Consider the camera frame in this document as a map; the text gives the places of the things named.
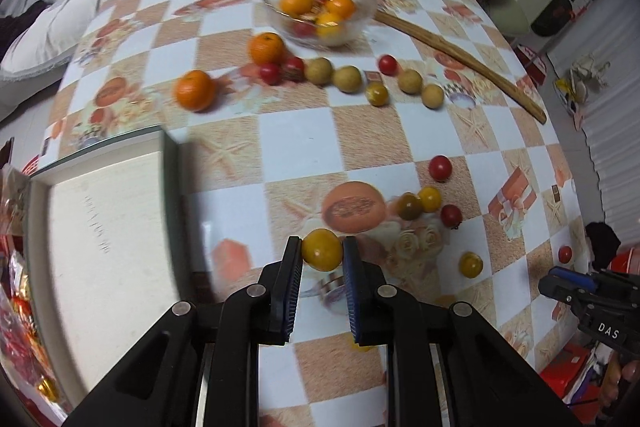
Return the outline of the red cherry tomato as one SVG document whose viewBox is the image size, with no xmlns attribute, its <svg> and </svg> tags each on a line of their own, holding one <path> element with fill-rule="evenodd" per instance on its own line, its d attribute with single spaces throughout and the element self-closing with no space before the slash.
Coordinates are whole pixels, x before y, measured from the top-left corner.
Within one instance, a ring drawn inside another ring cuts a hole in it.
<svg viewBox="0 0 640 427">
<path fill-rule="evenodd" d="M 281 64 L 281 72 L 285 80 L 302 82 L 305 80 L 305 63 L 297 56 L 289 56 Z"/>
<path fill-rule="evenodd" d="M 456 205 L 443 205 L 440 210 L 440 221 L 447 229 L 457 230 L 463 221 L 462 211 Z"/>
<path fill-rule="evenodd" d="M 567 265 L 570 263 L 573 258 L 573 249 L 568 245 L 562 246 L 558 251 L 558 259 L 559 262 L 563 263 L 563 265 Z"/>
<path fill-rule="evenodd" d="M 268 86 L 277 86 L 280 83 L 282 72 L 279 64 L 265 63 L 259 66 L 259 77 Z"/>
<path fill-rule="evenodd" d="M 385 76 L 396 76 L 398 72 L 398 63 L 395 57 L 390 54 L 384 54 L 378 59 L 378 70 Z"/>
<path fill-rule="evenodd" d="M 452 175 L 452 164 L 448 157 L 436 155 L 428 163 L 428 173 L 436 182 L 446 182 Z"/>
</svg>

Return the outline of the dark olive cherry tomato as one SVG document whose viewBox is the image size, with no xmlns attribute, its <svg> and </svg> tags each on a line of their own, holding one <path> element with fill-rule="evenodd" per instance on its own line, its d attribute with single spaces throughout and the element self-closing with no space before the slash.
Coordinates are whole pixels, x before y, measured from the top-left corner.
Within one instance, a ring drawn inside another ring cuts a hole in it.
<svg viewBox="0 0 640 427">
<path fill-rule="evenodd" d="M 397 216 L 404 221 L 416 220 L 423 213 L 422 200 L 411 192 L 399 196 L 395 208 Z"/>
</svg>

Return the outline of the white rectangular tray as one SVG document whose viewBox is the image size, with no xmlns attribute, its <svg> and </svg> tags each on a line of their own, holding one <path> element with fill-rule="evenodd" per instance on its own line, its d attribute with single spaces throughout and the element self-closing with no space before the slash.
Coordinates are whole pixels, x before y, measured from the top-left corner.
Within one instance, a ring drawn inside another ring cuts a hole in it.
<svg viewBox="0 0 640 427">
<path fill-rule="evenodd" d="M 178 144 L 161 127 L 92 139 L 30 178 L 32 309 L 71 405 L 174 303 L 194 297 L 180 181 Z"/>
</svg>

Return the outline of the brown longan fruit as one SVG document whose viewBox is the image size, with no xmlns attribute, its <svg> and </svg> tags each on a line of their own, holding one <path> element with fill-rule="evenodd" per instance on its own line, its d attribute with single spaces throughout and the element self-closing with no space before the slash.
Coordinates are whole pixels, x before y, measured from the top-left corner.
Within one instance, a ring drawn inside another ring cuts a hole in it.
<svg viewBox="0 0 640 427">
<path fill-rule="evenodd" d="M 304 76 L 315 86 L 325 86 L 332 81 L 334 68 L 325 57 L 317 57 L 305 63 Z"/>
<path fill-rule="evenodd" d="M 355 66 L 340 67 L 334 70 L 332 83 L 343 93 L 356 93 L 362 87 L 361 72 Z"/>
<path fill-rule="evenodd" d="M 398 88 L 408 95 L 417 95 L 423 89 L 423 77 L 414 69 L 403 70 L 397 77 Z"/>
<path fill-rule="evenodd" d="M 429 83 L 422 90 L 421 100 L 423 105 L 431 110 L 440 109 L 445 101 L 444 90 L 437 83 Z"/>
</svg>

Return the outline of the orange mandarin near tray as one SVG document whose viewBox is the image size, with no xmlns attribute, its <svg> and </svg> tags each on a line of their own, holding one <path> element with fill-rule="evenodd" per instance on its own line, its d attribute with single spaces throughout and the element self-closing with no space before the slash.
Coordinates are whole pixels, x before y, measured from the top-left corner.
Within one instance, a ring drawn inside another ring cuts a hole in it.
<svg viewBox="0 0 640 427">
<path fill-rule="evenodd" d="M 175 82 L 174 98 L 183 109 L 193 113 L 201 112 L 215 102 L 216 82 L 207 72 L 191 70 Z"/>
</svg>

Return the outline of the orange mandarin near bowl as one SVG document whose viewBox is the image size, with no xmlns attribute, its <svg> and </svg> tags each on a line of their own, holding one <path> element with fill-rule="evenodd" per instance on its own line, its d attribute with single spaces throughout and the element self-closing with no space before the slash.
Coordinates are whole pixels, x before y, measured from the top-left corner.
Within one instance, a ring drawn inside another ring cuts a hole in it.
<svg viewBox="0 0 640 427">
<path fill-rule="evenodd" d="M 285 43 L 275 32 L 262 32 L 251 38 L 247 51 L 252 62 L 258 66 L 281 64 L 286 57 Z"/>
</svg>

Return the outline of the mandarin in bowl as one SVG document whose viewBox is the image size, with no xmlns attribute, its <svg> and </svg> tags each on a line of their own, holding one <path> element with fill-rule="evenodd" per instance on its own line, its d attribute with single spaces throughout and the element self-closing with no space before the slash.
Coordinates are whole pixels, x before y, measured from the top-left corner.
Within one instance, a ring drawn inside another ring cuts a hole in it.
<svg viewBox="0 0 640 427">
<path fill-rule="evenodd" d="M 279 0 L 279 10 L 294 18 L 301 18 L 314 8 L 314 0 Z"/>
<path fill-rule="evenodd" d="M 335 13 L 322 12 L 316 20 L 316 34 L 319 40 L 323 42 L 335 42 L 343 33 L 344 20 Z"/>
<path fill-rule="evenodd" d="M 357 12 L 357 5 L 352 0 L 326 0 L 326 12 L 348 20 Z"/>
</svg>

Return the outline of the curved wooden stick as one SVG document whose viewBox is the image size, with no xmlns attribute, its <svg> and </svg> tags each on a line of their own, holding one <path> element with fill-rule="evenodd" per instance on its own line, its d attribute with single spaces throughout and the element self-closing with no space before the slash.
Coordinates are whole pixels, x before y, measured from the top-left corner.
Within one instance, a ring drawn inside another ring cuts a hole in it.
<svg viewBox="0 0 640 427">
<path fill-rule="evenodd" d="M 428 31 L 414 23 L 408 22 L 408 20 L 403 20 L 385 11 L 377 10 L 374 19 L 379 23 L 419 40 L 436 51 L 449 55 L 464 66 L 473 69 L 474 72 L 477 72 L 477 74 L 489 80 L 512 101 L 518 103 L 518 105 L 521 106 L 522 109 L 525 109 L 530 116 L 535 118 L 539 124 L 545 124 L 547 122 L 548 118 L 546 113 L 544 113 L 544 110 L 537 103 L 529 98 L 522 90 L 518 89 L 515 84 L 510 83 L 509 80 L 498 74 L 498 72 L 494 72 L 464 49 L 448 42 L 440 35 L 434 34 L 434 32 Z"/>
</svg>

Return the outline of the glass fruit bowl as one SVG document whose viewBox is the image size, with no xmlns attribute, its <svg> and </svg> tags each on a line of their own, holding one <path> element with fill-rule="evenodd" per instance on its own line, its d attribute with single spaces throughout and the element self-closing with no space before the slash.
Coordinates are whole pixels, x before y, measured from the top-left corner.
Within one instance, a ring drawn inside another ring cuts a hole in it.
<svg viewBox="0 0 640 427">
<path fill-rule="evenodd" d="M 360 37 L 363 29 L 373 20 L 378 9 L 376 0 L 352 0 L 357 5 L 357 12 L 348 20 L 344 20 L 343 33 L 341 38 L 335 42 L 323 42 L 316 34 L 317 16 L 326 12 L 324 2 L 326 0 L 314 0 L 316 4 L 312 11 L 301 18 L 294 18 L 285 15 L 279 10 L 279 0 L 262 0 L 265 5 L 270 25 L 277 29 L 278 33 L 288 40 L 294 41 L 301 46 L 312 46 L 313 48 L 340 48 Z"/>
</svg>

